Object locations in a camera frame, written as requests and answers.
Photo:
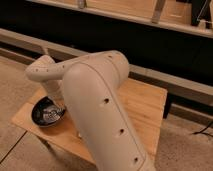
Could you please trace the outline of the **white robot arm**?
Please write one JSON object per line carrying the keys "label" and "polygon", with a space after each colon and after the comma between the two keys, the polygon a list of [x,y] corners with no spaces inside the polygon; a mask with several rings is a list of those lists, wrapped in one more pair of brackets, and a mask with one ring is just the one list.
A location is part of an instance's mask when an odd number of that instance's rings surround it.
{"label": "white robot arm", "polygon": [[98,171],[156,171],[118,98],[117,89],[129,75],[121,52],[89,53],[59,63],[43,55],[26,75],[66,107]]}

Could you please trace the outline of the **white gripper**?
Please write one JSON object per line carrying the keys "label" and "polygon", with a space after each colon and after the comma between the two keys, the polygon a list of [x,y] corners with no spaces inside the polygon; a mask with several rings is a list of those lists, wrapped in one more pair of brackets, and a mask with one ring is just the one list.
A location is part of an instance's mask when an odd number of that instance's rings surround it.
{"label": "white gripper", "polygon": [[60,84],[57,80],[44,81],[41,83],[47,96],[59,107],[64,107],[63,97],[61,94]]}

